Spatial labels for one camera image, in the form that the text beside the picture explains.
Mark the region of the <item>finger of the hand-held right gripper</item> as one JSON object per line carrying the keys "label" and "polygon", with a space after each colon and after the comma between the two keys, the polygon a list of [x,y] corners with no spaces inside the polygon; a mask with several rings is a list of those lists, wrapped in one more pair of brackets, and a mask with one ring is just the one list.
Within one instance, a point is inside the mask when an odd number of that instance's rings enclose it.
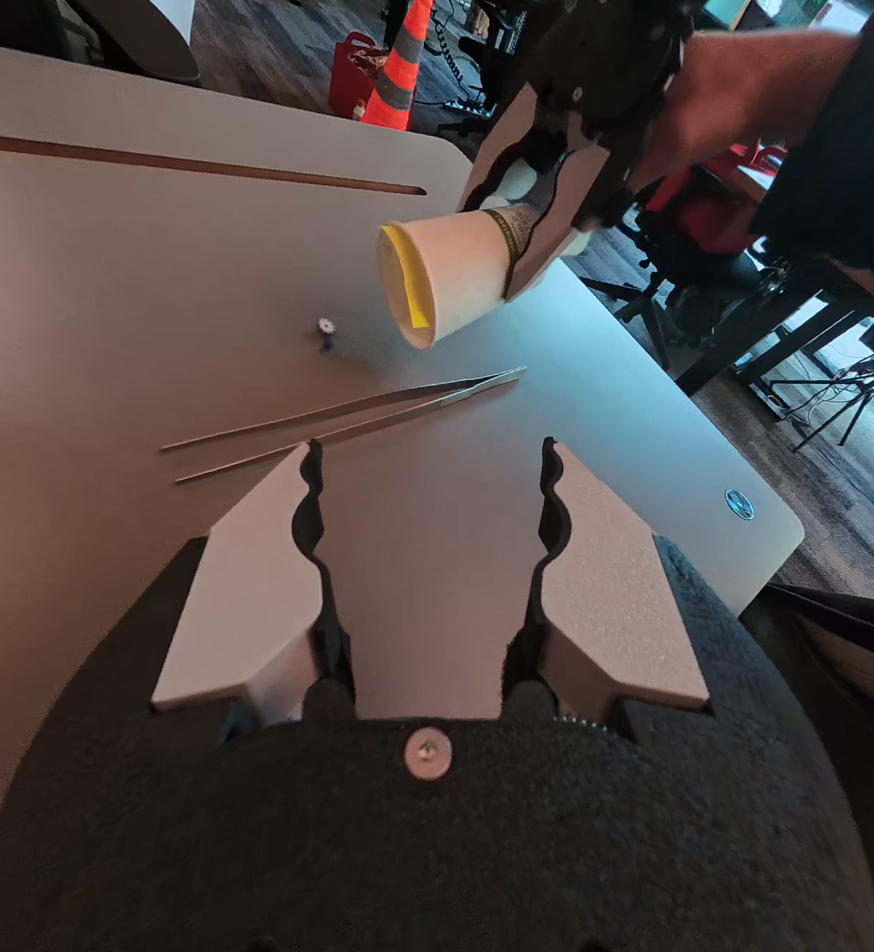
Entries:
{"label": "finger of the hand-held right gripper", "polygon": [[525,83],[480,145],[457,212],[476,210],[491,196],[513,202],[528,195],[538,181],[524,158],[537,107],[537,93]]}
{"label": "finger of the hand-held right gripper", "polygon": [[503,300],[514,301],[569,247],[614,195],[611,152],[596,143],[567,155],[555,175],[549,205],[510,269]]}

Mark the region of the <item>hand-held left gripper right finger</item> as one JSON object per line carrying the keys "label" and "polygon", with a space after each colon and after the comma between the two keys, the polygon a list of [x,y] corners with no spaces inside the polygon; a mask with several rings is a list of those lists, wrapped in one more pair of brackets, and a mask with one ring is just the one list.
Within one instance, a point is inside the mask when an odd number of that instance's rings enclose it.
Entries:
{"label": "hand-held left gripper right finger", "polygon": [[502,668],[502,713],[609,724],[621,702],[691,713],[710,691],[645,521],[562,442],[541,449],[545,550]]}

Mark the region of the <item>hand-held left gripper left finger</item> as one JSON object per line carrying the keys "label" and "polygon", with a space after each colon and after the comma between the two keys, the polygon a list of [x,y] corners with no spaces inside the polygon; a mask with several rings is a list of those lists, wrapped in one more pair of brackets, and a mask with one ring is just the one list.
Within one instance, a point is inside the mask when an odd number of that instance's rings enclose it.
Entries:
{"label": "hand-held left gripper left finger", "polygon": [[323,446],[288,457],[213,526],[150,703],[168,711],[238,700],[260,723],[299,720],[312,685],[354,701],[349,635],[324,536]]}

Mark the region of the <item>white paper cup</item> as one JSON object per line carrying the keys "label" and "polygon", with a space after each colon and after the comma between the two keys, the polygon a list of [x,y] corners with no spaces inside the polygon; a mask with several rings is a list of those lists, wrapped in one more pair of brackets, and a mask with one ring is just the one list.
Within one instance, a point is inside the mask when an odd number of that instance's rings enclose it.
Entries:
{"label": "white paper cup", "polygon": [[503,304],[510,269],[540,213],[526,204],[490,202],[490,207],[477,211],[389,222],[402,225],[419,250],[430,284],[430,328],[410,326],[400,269],[380,228],[377,256],[386,303],[401,333],[416,350],[429,349]]}

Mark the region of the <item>yellow sticky note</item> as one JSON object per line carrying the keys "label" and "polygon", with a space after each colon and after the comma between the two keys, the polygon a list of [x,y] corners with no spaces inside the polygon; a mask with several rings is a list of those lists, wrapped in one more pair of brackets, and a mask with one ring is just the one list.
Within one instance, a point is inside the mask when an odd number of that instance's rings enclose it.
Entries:
{"label": "yellow sticky note", "polygon": [[415,329],[432,327],[430,284],[416,244],[398,223],[382,226],[382,232],[400,269],[410,326]]}

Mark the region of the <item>metal tweezers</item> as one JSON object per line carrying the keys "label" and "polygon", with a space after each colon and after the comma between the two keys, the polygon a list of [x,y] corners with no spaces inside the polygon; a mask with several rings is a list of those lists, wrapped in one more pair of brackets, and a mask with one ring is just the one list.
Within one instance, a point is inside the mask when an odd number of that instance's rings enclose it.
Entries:
{"label": "metal tweezers", "polygon": [[393,412],[373,418],[368,417],[359,422],[340,426],[322,434],[313,432],[306,438],[308,443],[315,442],[322,445],[342,443],[360,436],[401,425],[405,422],[411,422],[439,411],[450,409],[495,388],[514,385],[526,375],[527,370],[527,366],[520,365],[489,375],[381,392],[325,408],[300,412],[284,418],[254,422],[226,430],[190,437],[160,446],[158,452],[160,454],[169,454],[193,446],[205,446],[210,443],[259,432],[288,428],[294,429],[304,427],[307,424],[317,424],[320,422],[335,421],[353,415],[367,414],[373,410],[381,410],[389,407],[397,408]]}

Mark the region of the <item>person's right forearm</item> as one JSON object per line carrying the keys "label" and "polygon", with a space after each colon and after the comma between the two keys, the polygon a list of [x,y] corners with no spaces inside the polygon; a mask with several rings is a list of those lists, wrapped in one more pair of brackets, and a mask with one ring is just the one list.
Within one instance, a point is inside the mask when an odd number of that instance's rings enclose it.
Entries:
{"label": "person's right forearm", "polygon": [[803,142],[753,219],[778,249],[874,274],[874,12]]}

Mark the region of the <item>grey desk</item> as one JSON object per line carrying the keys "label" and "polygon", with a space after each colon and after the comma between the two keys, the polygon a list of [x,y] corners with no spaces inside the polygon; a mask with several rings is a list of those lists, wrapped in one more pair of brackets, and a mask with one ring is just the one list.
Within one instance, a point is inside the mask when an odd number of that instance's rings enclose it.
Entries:
{"label": "grey desk", "polygon": [[566,265],[426,351],[407,343],[379,227],[453,211],[469,168],[441,139],[0,49],[0,804],[65,683],[267,465],[174,480],[278,435],[166,444],[527,366],[324,451],[319,553],[370,718],[498,713],[542,555],[545,437],[735,613],[802,542]]}

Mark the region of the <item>person's right hand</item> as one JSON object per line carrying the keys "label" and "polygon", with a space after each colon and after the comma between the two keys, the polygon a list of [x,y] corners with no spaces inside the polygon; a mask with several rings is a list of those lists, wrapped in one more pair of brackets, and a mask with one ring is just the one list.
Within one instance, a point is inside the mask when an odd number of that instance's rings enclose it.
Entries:
{"label": "person's right hand", "polygon": [[858,37],[825,30],[693,34],[630,191],[734,145],[800,143],[858,45]]}

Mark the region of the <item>orange traffic cone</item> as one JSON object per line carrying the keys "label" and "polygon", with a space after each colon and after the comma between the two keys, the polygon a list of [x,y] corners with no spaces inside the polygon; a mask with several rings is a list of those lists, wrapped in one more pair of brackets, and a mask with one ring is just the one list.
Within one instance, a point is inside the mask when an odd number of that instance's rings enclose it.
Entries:
{"label": "orange traffic cone", "polygon": [[386,59],[359,121],[407,131],[432,1],[389,1],[384,16]]}

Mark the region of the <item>red felt bag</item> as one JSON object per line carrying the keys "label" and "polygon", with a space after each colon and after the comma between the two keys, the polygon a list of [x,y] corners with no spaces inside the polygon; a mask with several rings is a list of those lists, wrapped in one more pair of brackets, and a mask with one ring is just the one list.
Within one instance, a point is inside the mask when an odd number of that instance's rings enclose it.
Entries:
{"label": "red felt bag", "polygon": [[786,156],[780,146],[732,146],[668,175],[646,209],[669,220],[701,251],[737,257],[760,237],[752,221]]}

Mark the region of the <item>person's dark jacket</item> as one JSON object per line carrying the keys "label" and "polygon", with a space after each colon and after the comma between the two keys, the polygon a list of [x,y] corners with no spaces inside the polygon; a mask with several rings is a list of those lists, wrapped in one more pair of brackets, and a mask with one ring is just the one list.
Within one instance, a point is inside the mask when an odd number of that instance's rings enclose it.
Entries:
{"label": "person's dark jacket", "polygon": [[874,880],[874,599],[773,581],[740,620],[813,722]]}

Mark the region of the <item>black mesh office chair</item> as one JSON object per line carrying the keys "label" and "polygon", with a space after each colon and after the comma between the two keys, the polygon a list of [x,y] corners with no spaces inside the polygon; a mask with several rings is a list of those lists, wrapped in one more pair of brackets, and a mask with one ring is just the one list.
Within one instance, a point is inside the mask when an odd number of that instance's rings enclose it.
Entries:
{"label": "black mesh office chair", "polygon": [[147,1],[0,1],[0,48],[200,87],[189,45]]}

